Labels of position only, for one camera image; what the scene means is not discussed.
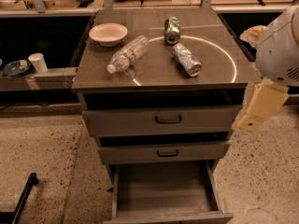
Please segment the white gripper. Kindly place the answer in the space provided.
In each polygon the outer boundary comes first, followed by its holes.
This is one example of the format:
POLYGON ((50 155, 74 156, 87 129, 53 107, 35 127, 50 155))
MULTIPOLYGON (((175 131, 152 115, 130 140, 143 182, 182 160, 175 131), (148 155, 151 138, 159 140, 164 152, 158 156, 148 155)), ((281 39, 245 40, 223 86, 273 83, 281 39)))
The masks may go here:
POLYGON ((254 85, 237 120, 238 129, 253 132, 288 100, 287 86, 299 86, 299 6, 288 8, 266 28, 250 27, 239 38, 257 48, 256 66, 264 77, 271 79, 254 85))

